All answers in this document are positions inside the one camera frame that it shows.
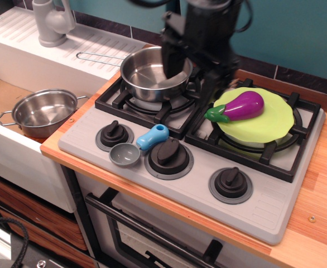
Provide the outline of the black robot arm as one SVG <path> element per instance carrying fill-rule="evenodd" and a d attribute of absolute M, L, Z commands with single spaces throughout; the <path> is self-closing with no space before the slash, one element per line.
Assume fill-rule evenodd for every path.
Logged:
<path fill-rule="evenodd" d="M 199 105 L 205 107 L 216 92 L 228 87 L 239 65 L 230 46 L 241 1 L 189 1 L 186 15 L 166 12 L 162 32 L 162 63 L 167 78 L 180 73 L 185 59 L 203 72 Z"/>

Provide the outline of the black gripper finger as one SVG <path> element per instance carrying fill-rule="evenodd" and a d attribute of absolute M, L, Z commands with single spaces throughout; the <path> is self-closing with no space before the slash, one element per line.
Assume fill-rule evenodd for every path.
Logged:
<path fill-rule="evenodd" d="M 201 86 L 199 107 L 204 108 L 208 103 L 216 98 L 217 92 L 225 88 L 225 80 L 221 73 L 208 71 L 204 74 Z"/>
<path fill-rule="evenodd" d="M 170 79 L 178 75 L 184 68 L 187 60 L 186 43 L 183 41 L 162 41 L 161 55 L 163 72 L 166 78 Z"/>

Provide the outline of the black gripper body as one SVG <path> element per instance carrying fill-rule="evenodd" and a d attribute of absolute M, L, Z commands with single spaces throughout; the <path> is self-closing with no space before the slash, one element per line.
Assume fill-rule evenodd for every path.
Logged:
<path fill-rule="evenodd" d="M 188 11 L 186 17 L 166 12 L 163 15 L 165 28 L 162 41 L 183 41 L 187 46 L 187 58 L 201 69 L 230 74 L 236 70 L 239 62 L 230 45 L 237 18 L 235 11 Z"/>

